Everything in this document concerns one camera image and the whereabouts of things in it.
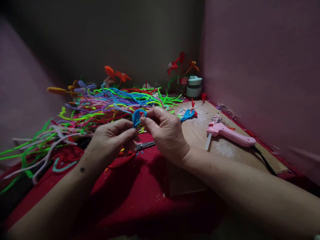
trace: glue gun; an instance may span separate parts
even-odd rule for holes
[[[208,140],[206,144],[206,151],[209,149],[211,136],[218,136],[218,134],[228,138],[229,140],[239,144],[242,147],[251,147],[256,143],[253,137],[247,137],[227,128],[222,122],[218,114],[214,115],[207,128]]]

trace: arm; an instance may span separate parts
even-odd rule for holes
[[[104,169],[121,147],[134,151],[137,130],[118,120],[97,128],[77,166],[7,232],[9,239],[63,239]]]
[[[196,175],[227,203],[265,229],[288,239],[313,239],[320,233],[320,199],[280,178],[242,163],[190,147],[177,117],[153,108],[141,123],[168,160]]]

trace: black power cord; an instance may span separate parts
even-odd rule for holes
[[[252,145],[251,148],[252,148],[256,153],[258,153],[258,154],[261,156],[261,158],[262,158],[264,164],[266,165],[268,171],[269,171],[273,176],[276,176],[276,177],[277,177],[277,174],[274,172],[274,170],[272,169],[272,167],[269,165],[269,163],[267,162],[267,160],[264,158],[264,156],[262,155],[262,153],[260,152],[260,150],[259,150],[255,145]]]

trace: wooden table surface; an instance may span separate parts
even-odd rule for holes
[[[184,121],[182,123],[182,131],[184,137],[190,145],[205,149],[207,141],[206,130],[208,124],[210,122],[210,119],[220,111],[207,101],[203,105],[201,104],[202,103],[200,100],[195,101],[195,107],[198,113],[198,117]],[[175,114],[179,114],[181,108],[190,109],[191,102],[184,102],[179,104],[178,106],[175,106]],[[223,113],[220,113],[220,116],[223,123],[227,123],[228,127],[235,128],[235,132],[245,136],[249,136],[245,131],[238,127]],[[256,143],[255,146],[262,152],[262,155],[266,158],[266,160],[276,173],[288,170],[285,165],[277,160],[259,143]],[[213,161],[215,157],[230,158],[234,161],[238,161],[258,168],[264,172],[268,172],[260,156],[257,155],[251,148],[241,147],[223,136],[218,135],[217,137],[211,138],[209,152],[212,154]],[[167,166],[171,195],[179,195],[207,189],[207,187],[202,182],[200,182],[198,179],[196,179],[194,176],[187,173],[183,169],[177,168],[168,161]]]

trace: glue residue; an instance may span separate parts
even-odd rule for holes
[[[220,139],[219,142],[215,142],[218,154],[221,154],[224,157],[233,158],[235,154],[235,148],[228,141]]]

